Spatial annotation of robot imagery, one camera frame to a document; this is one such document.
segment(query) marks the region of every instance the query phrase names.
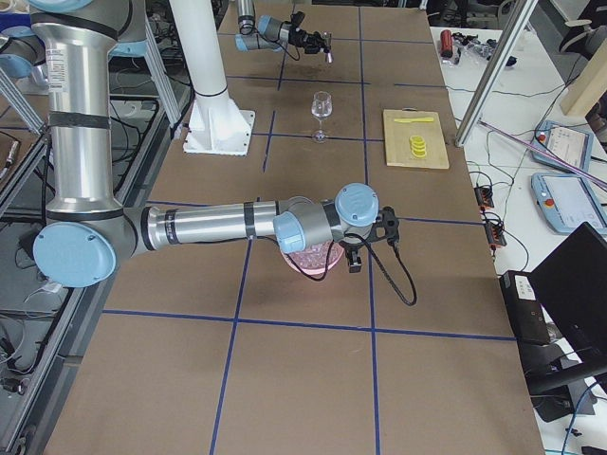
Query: white mounting base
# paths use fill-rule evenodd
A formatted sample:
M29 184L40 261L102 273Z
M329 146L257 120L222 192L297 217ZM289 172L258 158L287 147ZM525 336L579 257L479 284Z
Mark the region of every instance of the white mounting base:
M209 126L202 119L198 105L195 103L190 117L190 132L183 145L184 152L188 154L215 154L215 155L239 155L244 156L248 152L255 113L253 111L242 111L233 104L230 118L217 118L209 110ZM231 135L227 138L218 138L213 130L213 121L225 127L230 125Z

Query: brown table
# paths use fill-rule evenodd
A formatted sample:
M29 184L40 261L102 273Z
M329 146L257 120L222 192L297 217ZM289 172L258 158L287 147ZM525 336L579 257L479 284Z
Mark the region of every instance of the brown table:
M333 32L335 63L238 53L230 7L220 42L232 97L257 113L248 156L185 155L176 140L150 200L318 200L368 182L402 217L417 306L366 255L362 273L340 264L321 283L264 242L137 257L118 275L48 455L543 453L463 150L448 146L448 171L384 164L384 108L437 111L446 142L455 134L425 15L298 9L307 29ZM309 139L317 90L334 98L322 145ZM407 291L388 248L377 254Z

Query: black bracket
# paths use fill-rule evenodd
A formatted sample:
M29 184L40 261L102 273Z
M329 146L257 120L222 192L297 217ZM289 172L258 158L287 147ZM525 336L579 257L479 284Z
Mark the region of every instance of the black bracket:
M392 248L398 248L400 234L398 233L398 218L392 207L384 207L379 211L376 221L371 226L371 231L365 239L367 243L372 244L385 240ZM359 273L362 269L362 259L359 251L364 246L363 242L340 242L341 247L345 251L345 257L348 261L348 269L350 273Z
M328 54L331 52L331 45L327 43L318 31L308 33L300 28L304 17L305 14L301 11L291 14L288 42L293 46L301 47L304 54L318 54L321 51Z

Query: gray floor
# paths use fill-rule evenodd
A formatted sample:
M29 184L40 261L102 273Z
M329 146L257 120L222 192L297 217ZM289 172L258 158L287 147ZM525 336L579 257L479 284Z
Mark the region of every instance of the gray floor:
M553 7L550 0L540 0L531 15L530 22L537 31L552 63L561 73L562 79L566 81L569 74L572 73L572 69L572 77L577 76L586 66L587 61L583 57L580 58L577 53L559 52L559 45L563 34L566 32L565 19Z

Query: wooden block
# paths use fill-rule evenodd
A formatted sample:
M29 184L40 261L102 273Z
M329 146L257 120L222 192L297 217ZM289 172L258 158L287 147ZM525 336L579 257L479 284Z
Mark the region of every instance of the wooden block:
M397 122L401 118L433 118L434 121ZM449 168L445 139L437 113L386 109L383 111L383 127L388 166L424 169ZM410 138L413 136L423 137L426 141L426 156L413 155L410 145Z
M584 117L597 100L607 91L607 41L586 65L578 79L569 87L561 101L566 116Z

